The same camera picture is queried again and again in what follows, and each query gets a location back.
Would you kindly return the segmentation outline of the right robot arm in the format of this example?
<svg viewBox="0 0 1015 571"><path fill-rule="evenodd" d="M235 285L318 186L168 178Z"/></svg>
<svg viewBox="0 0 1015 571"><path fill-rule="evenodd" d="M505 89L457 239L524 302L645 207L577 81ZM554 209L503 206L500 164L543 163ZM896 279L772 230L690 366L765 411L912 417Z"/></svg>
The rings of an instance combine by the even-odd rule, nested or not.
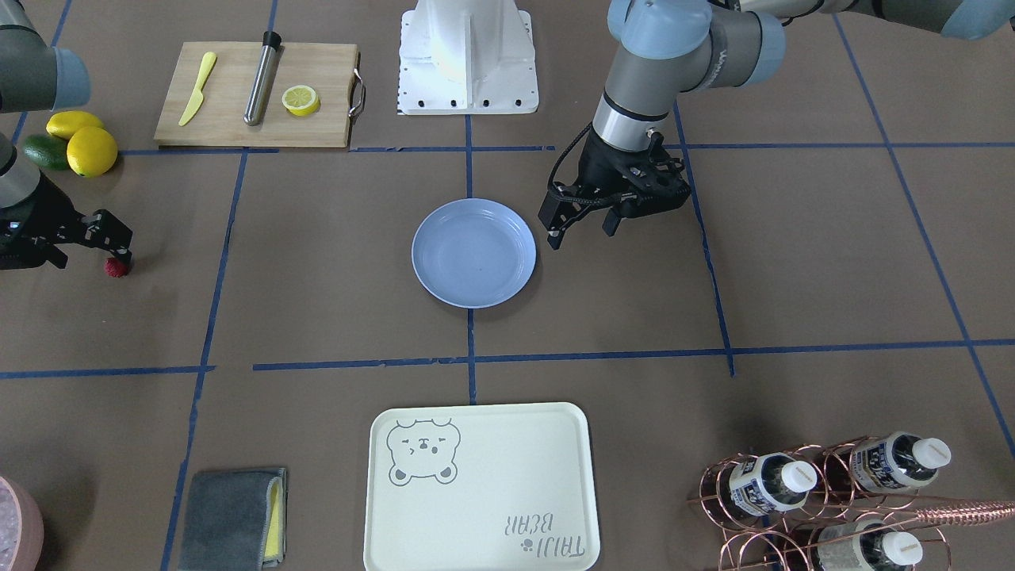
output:
<svg viewBox="0 0 1015 571"><path fill-rule="evenodd" d="M1 3L3 113L80 108L90 100L90 76L79 56L54 48L36 31L19 1ZM132 269L132 231L108 210L86 216L71 199L1 137L1 257L3 270L67 265L62 243L109 253L106 274Z"/></svg>

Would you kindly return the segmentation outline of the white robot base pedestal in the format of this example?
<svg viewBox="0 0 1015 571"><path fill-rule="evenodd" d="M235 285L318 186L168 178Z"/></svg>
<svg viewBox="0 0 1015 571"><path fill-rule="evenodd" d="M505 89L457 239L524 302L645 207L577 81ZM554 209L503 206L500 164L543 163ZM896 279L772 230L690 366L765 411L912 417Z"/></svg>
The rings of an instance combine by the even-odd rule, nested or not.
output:
<svg viewBox="0 0 1015 571"><path fill-rule="evenodd" d="M401 116L535 113L533 22L514 1L418 1L401 14Z"/></svg>

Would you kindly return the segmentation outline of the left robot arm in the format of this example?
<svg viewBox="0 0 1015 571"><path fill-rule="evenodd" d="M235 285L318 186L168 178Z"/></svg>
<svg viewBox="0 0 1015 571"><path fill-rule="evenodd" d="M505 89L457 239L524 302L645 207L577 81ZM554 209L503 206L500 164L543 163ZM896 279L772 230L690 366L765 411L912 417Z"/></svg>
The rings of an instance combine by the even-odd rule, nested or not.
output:
<svg viewBox="0 0 1015 571"><path fill-rule="evenodd" d="M573 183L547 180L538 217L552 249L589 213L605 211L613 236L628 218L681 209L692 195L681 159L664 148L662 126L679 94L751 86L772 77L787 50L787 23L852 12L979 40L1013 20L1011 1L613 1L619 43L581 144Z"/></svg>

